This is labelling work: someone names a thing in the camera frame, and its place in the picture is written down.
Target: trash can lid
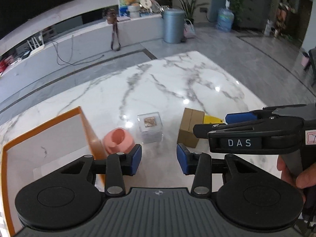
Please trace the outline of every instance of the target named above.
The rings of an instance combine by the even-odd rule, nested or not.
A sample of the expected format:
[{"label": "trash can lid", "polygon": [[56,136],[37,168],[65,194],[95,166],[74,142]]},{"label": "trash can lid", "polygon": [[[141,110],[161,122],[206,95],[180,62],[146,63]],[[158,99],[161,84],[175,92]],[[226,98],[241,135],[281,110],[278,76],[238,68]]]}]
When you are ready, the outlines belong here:
[{"label": "trash can lid", "polygon": [[169,16],[182,16],[185,14],[184,10],[181,10],[181,9],[167,9],[167,10],[164,10],[163,13]]}]

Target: blue water bottle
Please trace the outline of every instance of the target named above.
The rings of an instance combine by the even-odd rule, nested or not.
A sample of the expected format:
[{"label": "blue water bottle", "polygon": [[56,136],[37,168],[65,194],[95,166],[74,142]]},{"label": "blue water bottle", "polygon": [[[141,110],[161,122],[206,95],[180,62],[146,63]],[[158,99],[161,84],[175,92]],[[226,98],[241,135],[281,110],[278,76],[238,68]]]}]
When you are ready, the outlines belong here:
[{"label": "blue water bottle", "polygon": [[224,32],[230,32],[230,30],[232,29],[232,24],[234,22],[234,14],[229,9],[230,2],[228,0],[226,0],[225,5],[225,9],[221,8],[218,11],[216,28]]}]

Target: dark wooden door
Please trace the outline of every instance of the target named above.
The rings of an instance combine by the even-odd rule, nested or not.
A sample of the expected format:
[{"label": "dark wooden door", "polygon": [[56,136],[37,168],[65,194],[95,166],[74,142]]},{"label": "dark wooden door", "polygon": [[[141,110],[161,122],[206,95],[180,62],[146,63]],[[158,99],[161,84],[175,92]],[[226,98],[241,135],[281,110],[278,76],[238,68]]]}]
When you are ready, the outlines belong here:
[{"label": "dark wooden door", "polygon": [[301,41],[303,41],[305,38],[306,30],[309,23],[309,18],[311,17],[312,5],[313,5],[313,2],[310,0],[300,0],[300,5],[298,8],[300,23],[297,29],[296,37]]}]

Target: electrical outlet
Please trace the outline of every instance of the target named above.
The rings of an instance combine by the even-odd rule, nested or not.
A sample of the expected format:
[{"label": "electrical outlet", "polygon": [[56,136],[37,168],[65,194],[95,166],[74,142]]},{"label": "electrical outlet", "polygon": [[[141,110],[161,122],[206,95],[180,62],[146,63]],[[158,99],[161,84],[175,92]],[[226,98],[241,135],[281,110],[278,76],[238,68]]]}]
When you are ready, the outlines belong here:
[{"label": "electrical outlet", "polygon": [[200,8],[200,12],[205,12],[205,13],[207,13],[207,8],[201,7],[201,8]]}]

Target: brown leather strap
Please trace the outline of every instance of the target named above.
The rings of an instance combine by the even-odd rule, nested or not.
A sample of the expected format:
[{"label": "brown leather strap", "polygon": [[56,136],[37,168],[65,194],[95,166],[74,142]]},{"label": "brown leather strap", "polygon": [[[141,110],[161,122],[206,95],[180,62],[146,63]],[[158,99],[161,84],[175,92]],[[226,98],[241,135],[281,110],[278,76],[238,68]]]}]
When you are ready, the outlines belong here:
[{"label": "brown leather strap", "polygon": [[[113,22],[113,29],[112,29],[112,41],[111,41],[111,49],[112,49],[113,51],[119,51],[119,50],[121,49],[121,44],[120,44],[119,38],[118,38],[118,37],[119,37],[118,32],[119,32],[118,23],[117,23],[117,21],[114,21],[114,22]],[[117,37],[117,39],[118,39],[118,48],[113,49],[115,34],[116,34],[116,37]]]}]

